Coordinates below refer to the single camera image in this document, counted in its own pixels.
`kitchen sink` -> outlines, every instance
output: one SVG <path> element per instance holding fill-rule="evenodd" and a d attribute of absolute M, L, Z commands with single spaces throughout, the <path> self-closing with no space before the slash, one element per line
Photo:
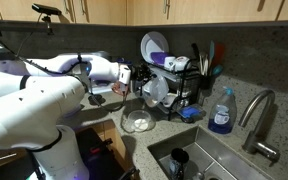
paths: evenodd
<path fill-rule="evenodd" d="M 170 153 L 174 148 L 182 148 L 189 154 L 184 171 L 184 179 L 198 179 L 203 172 L 205 180 L 267 180 L 248 163 L 237 156 L 207 131 L 195 127 L 148 147 L 164 173 L 169 176 Z"/>

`blue dish soap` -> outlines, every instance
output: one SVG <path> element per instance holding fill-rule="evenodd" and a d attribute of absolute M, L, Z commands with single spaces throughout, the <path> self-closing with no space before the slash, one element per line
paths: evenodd
<path fill-rule="evenodd" d="M 225 93 L 213 105 L 208 121 L 208 129 L 219 134 L 232 131 L 237 114 L 233 89 L 224 89 Z"/>

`clear glass bowl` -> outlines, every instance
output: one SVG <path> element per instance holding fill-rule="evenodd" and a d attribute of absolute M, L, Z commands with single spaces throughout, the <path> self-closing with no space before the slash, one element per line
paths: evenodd
<path fill-rule="evenodd" d="M 128 133 L 149 131 L 154 127 L 155 121 L 145 110 L 132 111 L 127 119 L 122 121 L 122 128 Z"/>

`black dish rack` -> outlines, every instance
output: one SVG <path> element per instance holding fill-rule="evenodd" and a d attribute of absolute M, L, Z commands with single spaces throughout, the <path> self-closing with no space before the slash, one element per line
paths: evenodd
<path fill-rule="evenodd" d="M 169 85 L 169 92 L 177 94 L 177 97 L 169 107 L 163 106 L 162 103 L 157 107 L 161 109 L 171 119 L 171 115 L 183 107 L 192 105 L 198 100 L 198 92 L 201 85 L 202 76 L 197 61 L 190 59 L 182 71 L 169 71 L 158 64 L 147 63 L 152 71 L 159 71 L 161 75 L 167 80 Z"/>

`speckled countertop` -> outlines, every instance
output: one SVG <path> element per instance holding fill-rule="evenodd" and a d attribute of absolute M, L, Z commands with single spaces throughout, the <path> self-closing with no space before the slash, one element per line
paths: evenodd
<path fill-rule="evenodd" d="M 102 94 L 106 99 L 104 105 L 109 108 L 119 106 L 122 98 L 113 93 Z M 167 179 L 158 163 L 148 150 L 148 146 L 160 142 L 168 137 L 186 131 L 190 128 L 199 126 L 207 130 L 207 115 L 206 117 L 193 124 L 186 124 L 181 122 L 178 118 L 173 118 L 171 121 L 166 120 L 166 116 L 158 109 L 148 109 L 145 107 L 142 99 L 136 98 L 134 94 L 130 94 L 126 105 L 117 112 L 109 113 L 97 106 L 90 106 L 88 102 L 88 95 L 82 100 L 82 110 L 70 118 L 61 119 L 59 124 L 65 124 L 73 129 L 89 126 L 106 120 L 113 120 L 118 132 L 121 135 L 124 144 L 130 153 L 134 165 L 140 169 L 140 177 L 143 180 L 163 180 Z M 204 106 L 207 111 L 210 109 L 209 105 Z M 153 118 L 156 120 L 155 128 L 142 133 L 127 133 L 121 128 L 121 122 L 126 119 L 127 115 L 136 109 L 148 110 Z M 210 132 L 216 139 L 223 142 L 227 147 L 235 151 L 240 157 L 248 161 L 251 166 L 254 166 L 260 172 L 266 174 L 272 179 L 284 180 L 288 179 L 288 172 L 280 164 L 275 164 L 269 167 L 269 161 L 261 155 L 249 155 L 241 149 L 243 141 L 234 135 L 219 135 Z"/>

